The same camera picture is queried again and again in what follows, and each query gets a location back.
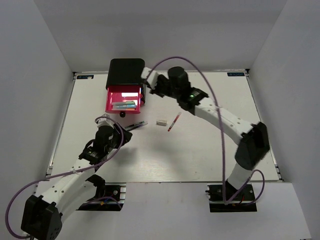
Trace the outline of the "orange highlighter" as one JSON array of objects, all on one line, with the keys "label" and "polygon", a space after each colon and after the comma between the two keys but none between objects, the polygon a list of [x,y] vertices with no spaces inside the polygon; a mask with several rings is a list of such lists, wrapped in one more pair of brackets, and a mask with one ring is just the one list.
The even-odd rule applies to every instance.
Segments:
[{"label": "orange highlighter", "polygon": [[135,104],[112,106],[112,110],[135,110],[136,108],[137,106]]}]

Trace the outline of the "green highlighter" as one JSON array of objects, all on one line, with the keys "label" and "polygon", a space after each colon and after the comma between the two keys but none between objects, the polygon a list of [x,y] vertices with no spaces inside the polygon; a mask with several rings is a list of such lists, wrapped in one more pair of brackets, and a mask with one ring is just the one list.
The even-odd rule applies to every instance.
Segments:
[{"label": "green highlighter", "polygon": [[127,106],[127,105],[135,105],[136,103],[134,101],[118,101],[118,102],[112,102],[112,106]]}]

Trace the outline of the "white eraser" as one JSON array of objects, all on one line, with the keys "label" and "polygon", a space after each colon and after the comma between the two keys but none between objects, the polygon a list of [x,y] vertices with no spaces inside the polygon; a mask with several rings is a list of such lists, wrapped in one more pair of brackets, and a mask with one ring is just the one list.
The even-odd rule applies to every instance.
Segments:
[{"label": "white eraser", "polygon": [[166,120],[157,120],[156,124],[159,126],[166,126],[167,125],[167,121]]}]

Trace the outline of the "pink top drawer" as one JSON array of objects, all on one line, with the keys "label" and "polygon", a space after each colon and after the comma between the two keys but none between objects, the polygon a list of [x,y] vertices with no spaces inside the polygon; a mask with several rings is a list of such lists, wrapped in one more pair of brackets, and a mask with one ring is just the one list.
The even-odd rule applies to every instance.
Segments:
[{"label": "pink top drawer", "polygon": [[[121,118],[126,115],[135,115],[140,113],[140,99],[142,88],[139,85],[111,85],[107,87],[105,112],[108,114],[118,114]],[[136,109],[112,110],[112,102],[134,101]]]}]

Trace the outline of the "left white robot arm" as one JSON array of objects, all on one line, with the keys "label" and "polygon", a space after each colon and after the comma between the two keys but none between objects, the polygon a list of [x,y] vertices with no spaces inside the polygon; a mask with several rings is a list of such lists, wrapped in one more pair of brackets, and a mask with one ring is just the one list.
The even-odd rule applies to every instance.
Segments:
[{"label": "left white robot arm", "polygon": [[25,203],[21,229],[38,240],[54,240],[64,221],[87,200],[105,196],[105,180],[96,174],[108,154],[128,143],[132,133],[123,127],[102,125],[71,168],[51,188]]}]

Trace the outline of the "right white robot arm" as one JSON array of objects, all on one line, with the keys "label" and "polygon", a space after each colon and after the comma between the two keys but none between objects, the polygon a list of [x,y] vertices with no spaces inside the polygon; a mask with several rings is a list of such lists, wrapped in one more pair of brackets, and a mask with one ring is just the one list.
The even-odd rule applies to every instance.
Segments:
[{"label": "right white robot arm", "polygon": [[243,195],[244,185],[257,164],[270,151],[266,125],[262,122],[250,123],[216,106],[206,92],[191,86],[188,74],[182,67],[172,67],[167,74],[148,73],[150,93],[175,99],[183,110],[222,130],[237,145],[236,164],[224,183],[226,195],[233,200],[238,199]]}]

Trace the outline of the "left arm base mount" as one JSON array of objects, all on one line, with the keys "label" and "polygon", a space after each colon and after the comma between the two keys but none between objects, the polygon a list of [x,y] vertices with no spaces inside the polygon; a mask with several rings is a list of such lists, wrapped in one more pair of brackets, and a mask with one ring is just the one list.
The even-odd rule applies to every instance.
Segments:
[{"label": "left arm base mount", "polygon": [[126,184],[107,183],[94,174],[88,179],[95,187],[95,195],[83,203],[78,211],[120,212],[125,203]]}]

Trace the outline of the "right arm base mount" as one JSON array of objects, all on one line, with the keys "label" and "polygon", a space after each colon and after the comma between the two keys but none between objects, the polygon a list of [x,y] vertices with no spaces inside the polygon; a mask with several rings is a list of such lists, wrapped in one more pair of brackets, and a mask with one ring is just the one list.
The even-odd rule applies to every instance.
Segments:
[{"label": "right arm base mount", "polygon": [[211,213],[250,213],[257,212],[254,189],[251,184],[247,184],[232,201],[225,204],[221,184],[209,184],[205,191],[209,200],[209,210]]}]

